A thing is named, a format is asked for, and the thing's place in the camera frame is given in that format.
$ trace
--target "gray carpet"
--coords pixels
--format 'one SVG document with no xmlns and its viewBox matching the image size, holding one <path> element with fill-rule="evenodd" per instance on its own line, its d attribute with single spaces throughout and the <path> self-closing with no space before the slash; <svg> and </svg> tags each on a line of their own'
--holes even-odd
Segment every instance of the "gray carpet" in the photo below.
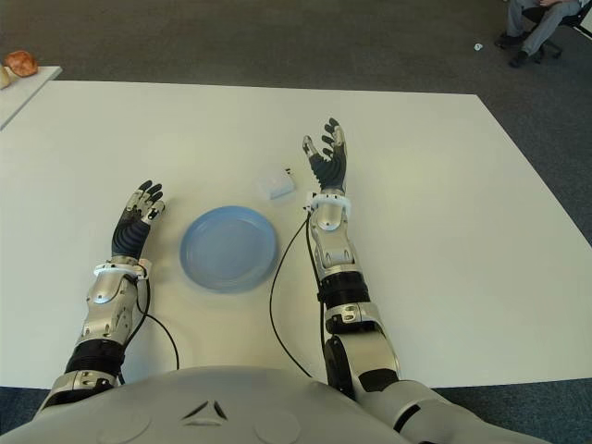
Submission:
<svg viewBox="0 0 592 444">
<path fill-rule="evenodd" d="M 63 80 L 476 93 L 592 243 L 592 42 L 512 70 L 500 0 L 0 0 L 0 54 L 26 48 Z M 476 52 L 475 43 L 485 47 Z M 487 420 L 557 444 L 592 440 L 590 380 L 455 388 Z M 0 433 L 43 393 L 0 389 Z"/>
</svg>

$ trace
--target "person's leg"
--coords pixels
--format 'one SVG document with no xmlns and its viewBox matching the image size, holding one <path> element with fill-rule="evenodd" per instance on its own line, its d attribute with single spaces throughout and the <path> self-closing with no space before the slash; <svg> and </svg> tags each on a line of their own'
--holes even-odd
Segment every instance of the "person's leg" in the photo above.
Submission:
<svg viewBox="0 0 592 444">
<path fill-rule="evenodd" d="M 529 7 L 538 7 L 537 0 L 510 0 L 508 5 L 508 26 L 506 34 L 510 37 L 520 37 L 524 33 L 522 11 Z"/>
<path fill-rule="evenodd" d="M 573 16 L 580 11 L 580 4 L 577 0 L 556 3 L 546 13 L 536 29 L 524 40 L 522 50 L 529 56 L 540 48 L 551 34 L 557 29 L 561 20 L 567 16 Z"/>
</svg>

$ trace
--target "white table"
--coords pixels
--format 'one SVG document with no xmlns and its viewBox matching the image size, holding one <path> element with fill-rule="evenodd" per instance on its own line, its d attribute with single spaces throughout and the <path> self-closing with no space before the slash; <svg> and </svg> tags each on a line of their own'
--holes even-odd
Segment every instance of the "white table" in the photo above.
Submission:
<svg viewBox="0 0 592 444">
<path fill-rule="evenodd" d="M 37 74 L 21 78 L 6 68 L 12 83 L 0 90 L 0 130 L 22 109 L 49 80 L 55 79 L 61 67 L 39 67 Z"/>
<path fill-rule="evenodd" d="M 587 31 L 592 32 L 592 14 L 590 14 L 589 12 L 584 17 L 584 20 L 582 20 L 582 28 L 584 28 Z"/>
<path fill-rule="evenodd" d="M 442 387 L 592 376 L 592 251 L 476 96 L 53 81 L 0 134 L 0 384 L 49 387 L 63 372 L 92 269 L 148 178 L 167 198 L 144 250 L 154 312 L 182 366 L 297 371 L 269 325 L 271 282 L 201 289 L 179 243 L 197 216 L 239 204 L 271 221 L 283 250 L 316 189 L 302 136 L 319 141 L 329 116 L 349 144 L 350 235 L 405 377 Z M 290 167 L 297 191 L 260 200 L 264 163 Z M 275 301 L 282 337 L 323 378 L 304 237 Z M 173 363 L 148 322 L 124 372 L 133 381 Z"/>
</svg>

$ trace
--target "black cable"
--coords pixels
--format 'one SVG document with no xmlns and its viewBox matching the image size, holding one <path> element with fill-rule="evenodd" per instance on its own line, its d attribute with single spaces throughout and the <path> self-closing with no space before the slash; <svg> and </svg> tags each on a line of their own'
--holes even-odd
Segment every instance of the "black cable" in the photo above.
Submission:
<svg viewBox="0 0 592 444">
<path fill-rule="evenodd" d="M 276 280 L 278 280 L 279 270 L 281 269 L 281 266 L 284 263 L 284 259 L 286 259 L 286 254 L 288 254 L 288 252 L 290 251 L 290 247 L 292 246 L 292 243 L 294 243 L 294 241 L 296 240 L 296 237 L 300 234 L 300 232 L 302 231 L 302 229 L 304 228 L 304 226 L 308 222 L 309 217 L 310 216 L 308 216 L 306 218 L 306 220 L 304 220 L 302 222 L 302 224 L 298 228 L 298 231 L 296 231 L 296 234 L 294 234 L 294 236 L 292 236 L 292 239 L 290 240 L 290 243 L 288 243 L 288 246 L 286 247 L 286 250 L 284 251 L 284 253 L 281 256 L 281 259 L 279 260 L 279 265 L 277 266 L 276 275 L 274 276 L 274 280 L 273 280 L 273 282 L 271 284 L 271 291 L 269 291 L 269 319 L 271 320 L 271 327 L 274 329 L 274 334 L 276 335 L 277 342 L 279 342 L 279 345 L 281 345 L 281 348 L 284 349 L 284 352 L 286 352 L 286 354 L 289 356 L 289 358 L 298 366 L 298 368 L 300 368 L 302 370 L 302 372 L 305 375 L 307 375 L 308 377 L 312 377 L 312 375 L 310 373 L 308 373 L 304 369 L 304 367 L 301 366 L 301 364 L 296 360 L 296 358 L 294 358 L 294 356 L 292 356 L 292 354 L 288 351 L 288 349 L 284 345 L 284 342 L 279 337 L 278 330 L 276 329 L 276 323 L 274 322 L 274 314 L 273 314 L 273 311 L 272 311 L 272 301 L 273 301 L 273 297 L 274 297 L 274 287 L 276 286 Z"/>
<path fill-rule="evenodd" d="M 144 311 L 142 310 L 142 308 L 140 308 L 140 302 L 136 299 L 136 306 L 138 307 L 138 310 L 140 310 L 140 313 L 144 313 Z M 170 332 L 168 331 L 168 328 L 165 327 L 165 325 L 160 322 L 156 316 L 153 316 L 149 313 L 146 313 L 146 316 L 148 316 L 150 319 L 152 319 L 153 321 L 156 322 L 156 324 L 158 324 L 163 330 L 165 330 L 166 335 L 168 336 L 168 339 L 170 340 L 170 343 L 173 345 L 173 350 L 175 351 L 175 361 L 176 361 L 176 367 L 177 370 L 180 369 L 180 365 L 179 365 L 179 350 L 177 350 L 177 344 L 175 343 L 175 340 L 173 339 L 172 335 L 170 334 Z"/>
<path fill-rule="evenodd" d="M 140 330 L 140 327 L 142 326 L 146 317 L 149 317 L 150 319 L 155 321 L 162 329 L 165 330 L 166 335 L 168 336 L 171 344 L 173 345 L 173 350 L 175 351 L 176 367 L 177 367 L 177 370 L 179 370 L 179 350 L 177 349 L 177 344 L 175 343 L 175 340 L 173 339 L 172 335 L 170 334 L 168 329 L 165 327 L 165 325 L 162 322 L 160 322 L 155 316 L 152 316 L 151 314 L 148 313 L 148 310 L 150 310 L 151 299 L 152 299 L 152 291 L 150 288 L 150 279 L 146 279 L 146 308 L 144 311 L 140 307 L 139 299 L 136 298 L 136 306 L 138 307 L 138 310 L 140 311 L 140 313 L 142 313 L 142 318 L 140 319 L 140 322 L 138 323 L 138 325 L 134 328 L 131 335 L 129 335 L 129 338 L 124 342 L 124 348 L 125 349 L 128 348 L 128 345 L 130 345 L 131 340 L 136 336 L 136 333 L 138 333 L 138 330 Z M 117 379 L 119 380 L 119 384 L 121 384 L 122 386 L 126 383 L 121 371 L 119 371 L 119 375 L 117 375 Z"/>
<path fill-rule="evenodd" d="M 142 312 L 142 318 L 140 319 L 140 322 L 134 328 L 134 330 L 131 332 L 131 334 L 129 335 L 129 338 L 127 338 L 126 341 L 123 343 L 124 349 L 128 348 L 128 345 L 130 345 L 131 340 L 134 339 L 134 337 L 138 333 L 138 330 L 140 330 L 140 327 L 142 326 L 142 324 L 146 320 L 146 317 L 148 315 L 148 310 L 150 310 L 150 300 L 151 300 L 150 282 L 148 281 L 148 279 L 146 279 L 146 311 Z"/>
<path fill-rule="evenodd" d="M 310 234 L 310 220 L 311 220 L 311 215 L 309 214 L 308 217 L 306 217 L 306 247 L 308 247 L 308 256 L 311 259 L 311 264 L 313 266 L 313 271 L 314 271 L 314 279 L 316 280 L 316 288 L 317 290 L 321 290 L 321 281 L 318 278 L 318 272 L 316 271 L 316 266 L 315 266 L 315 259 L 313 258 L 313 249 L 311 248 L 311 234 Z M 321 352 L 323 351 L 323 349 L 325 348 L 325 307 L 323 307 L 323 301 L 321 301 L 319 303 L 319 309 L 320 309 L 320 316 L 319 316 L 319 329 L 320 329 L 320 333 L 321 333 Z"/>
</svg>

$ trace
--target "blue plate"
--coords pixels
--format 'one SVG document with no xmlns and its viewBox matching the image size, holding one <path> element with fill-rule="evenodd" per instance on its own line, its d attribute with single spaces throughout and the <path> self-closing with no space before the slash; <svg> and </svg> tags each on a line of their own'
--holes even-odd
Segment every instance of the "blue plate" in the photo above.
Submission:
<svg viewBox="0 0 592 444">
<path fill-rule="evenodd" d="M 183 236 L 180 260 L 191 280 L 219 292 L 256 287 L 276 264 L 276 233 L 256 211 L 223 206 L 198 217 Z"/>
</svg>

